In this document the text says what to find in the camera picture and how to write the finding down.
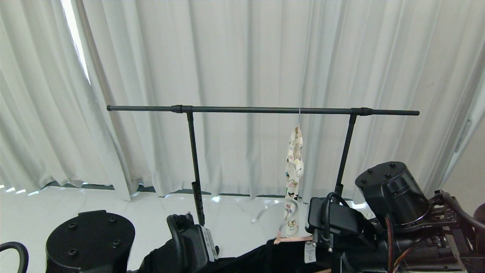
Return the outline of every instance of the white patterned garment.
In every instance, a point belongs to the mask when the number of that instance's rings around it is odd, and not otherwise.
[[[302,150],[303,137],[299,127],[296,127],[291,133],[290,147],[288,150],[288,156],[286,158],[286,199],[294,199],[298,201],[298,189],[300,179],[303,176],[303,160]],[[298,212],[295,212],[295,204],[292,202],[286,202],[285,204],[285,221],[290,218],[286,224],[286,236],[293,237],[298,234]]]

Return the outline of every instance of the beige wall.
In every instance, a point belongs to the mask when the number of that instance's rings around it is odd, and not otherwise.
[[[456,196],[469,214],[485,203],[485,119],[458,160],[444,190]]]

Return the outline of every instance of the white label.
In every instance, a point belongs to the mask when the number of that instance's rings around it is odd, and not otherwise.
[[[305,242],[305,263],[312,263],[317,261],[315,246],[311,245],[311,242]]]
[[[210,230],[200,226],[202,229],[202,234],[204,235],[204,242],[206,243],[206,248],[207,248],[207,254],[209,255],[209,261],[214,262],[215,260],[218,259],[217,256],[217,251],[215,250],[215,245],[214,241],[212,240],[212,234],[210,233]]]

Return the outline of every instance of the marble floor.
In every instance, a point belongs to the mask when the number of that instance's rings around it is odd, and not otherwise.
[[[205,195],[203,197],[206,227],[220,246],[220,256],[239,256],[274,238],[283,218],[284,201],[279,198]],[[259,221],[252,223],[264,208],[269,209]],[[300,235],[307,205],[300,204]],[[79,212],[104,209],[128,218],[136,236],[128,269],[138,269],[143,258],[171,238],[166,225],[169,214],[195,215],[193,196],[170,194],[165,198],[155,193],[139,192],[132,202],[120,200],[112,190],[47,187],[38,194],[7,192],[0,188],[0,242],[20,241],[29,250],[28,273],[45,272],[45,245],[49,234],[59,224]],[[15,251],[0,253],[0,273],[16,272]]]

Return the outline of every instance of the bolt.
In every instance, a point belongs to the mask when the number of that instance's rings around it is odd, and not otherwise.
[[[74,257],[78,254],[78,251],[76,249],[71,249],[68,252],[69,256]]]
[[[120,245],[121,245],[121,241],[120,241],[120,240],[116,240],[116,241],[114,241],[114,242],[113,242],[113,247],[114,247],[114,248],[117,248],[117,247],[119,247]]]

